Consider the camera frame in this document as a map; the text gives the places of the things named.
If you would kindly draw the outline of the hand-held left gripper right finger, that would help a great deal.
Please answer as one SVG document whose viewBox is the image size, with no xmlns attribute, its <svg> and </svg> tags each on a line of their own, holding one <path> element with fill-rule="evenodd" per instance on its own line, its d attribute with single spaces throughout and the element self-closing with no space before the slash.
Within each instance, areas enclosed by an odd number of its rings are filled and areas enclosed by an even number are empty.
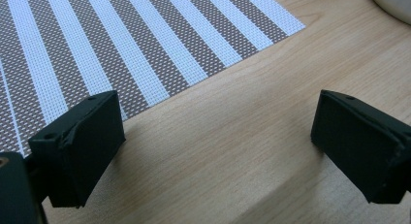
<svg viewBox="0 0 411 224">
<path fill-rule="evenodd" d="M 311 141 L 375 204 L 411 192 L 411 126 L 346 94 L 320 93 Z"/>
</svg>

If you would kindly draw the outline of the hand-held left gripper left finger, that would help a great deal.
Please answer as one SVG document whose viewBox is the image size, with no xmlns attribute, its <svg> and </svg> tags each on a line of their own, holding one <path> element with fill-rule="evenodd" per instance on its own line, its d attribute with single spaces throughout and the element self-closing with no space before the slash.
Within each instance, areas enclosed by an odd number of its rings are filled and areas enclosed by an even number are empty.
<svg viewBox="0 0 411 224">
<path fill-rule="evenodd" d="M 28 140 L 30 165 L 55 208 L 83 207 L 125 142 L 116 91 L 92 95 Z"/>
</svg>

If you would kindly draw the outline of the striped woven placemat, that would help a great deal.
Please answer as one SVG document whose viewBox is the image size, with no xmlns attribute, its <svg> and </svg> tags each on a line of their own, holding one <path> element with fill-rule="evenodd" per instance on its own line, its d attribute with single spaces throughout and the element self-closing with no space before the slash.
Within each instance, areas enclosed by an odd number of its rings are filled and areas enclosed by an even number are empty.
<svg viewBox="0 0 411 224">
<path fill-rule="evenodd" d="M 301 29 L 275 0 L 0 0 L 0 152 L 85 97 L 130 118 Z"/>
</svg>

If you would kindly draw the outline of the white bowl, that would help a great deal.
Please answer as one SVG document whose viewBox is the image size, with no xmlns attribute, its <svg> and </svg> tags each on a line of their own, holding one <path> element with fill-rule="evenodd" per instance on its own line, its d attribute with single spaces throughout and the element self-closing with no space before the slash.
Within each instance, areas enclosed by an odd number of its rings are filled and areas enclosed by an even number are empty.
<svg viewBox="0 0 411 224">
<path fill-rule="evenodd" d="M 411 25 L 411 0 L 373 0 L 389 15 Z"/>
</svg>

